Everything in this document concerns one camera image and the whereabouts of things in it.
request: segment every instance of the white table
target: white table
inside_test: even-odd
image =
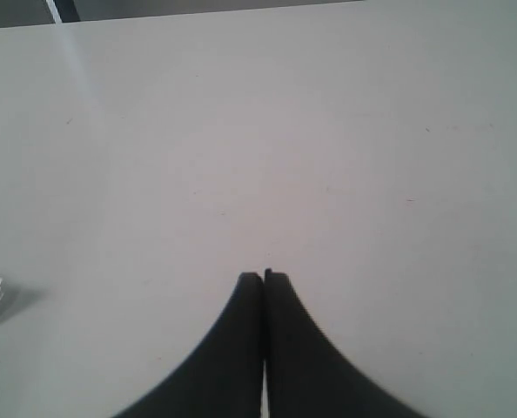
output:
[[[266,266],[423,413],[517,417],[515,3],[0,30],[0,417],[115,414]]]

